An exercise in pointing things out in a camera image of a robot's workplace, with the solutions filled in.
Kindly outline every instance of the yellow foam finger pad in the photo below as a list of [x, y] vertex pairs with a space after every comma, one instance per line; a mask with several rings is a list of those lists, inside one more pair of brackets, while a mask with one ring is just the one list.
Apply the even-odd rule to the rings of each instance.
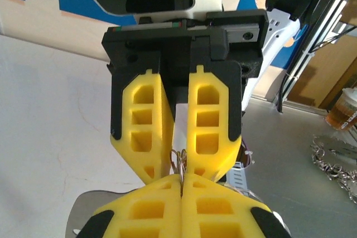
[[241, 137], [228, 138], [229, 89], [214, 74], [190, 74], [187, 172], [218, 181], [235, 164]]
[[170, 174], [173, 117], [159, 74], [148, 70], [124, 90], [122, 137], [112, 145], [149, 184]]
[[266, 205], [195, 174], [186, 174], [184, 185], [182, 237], [265, 237], [250, 210], [270, 212]]
[[180, 238], [180, 209], [180, 178], [171, 175], [98, 209], [95, 215], [112, 213], [99, 237]]

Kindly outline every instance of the screw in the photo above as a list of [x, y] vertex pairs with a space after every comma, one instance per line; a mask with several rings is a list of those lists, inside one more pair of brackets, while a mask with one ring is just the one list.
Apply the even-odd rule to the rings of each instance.
[[244, 40], [251, 40], [254, 37], [254, 35], [251, 32], [247, 32], [243, 35]]

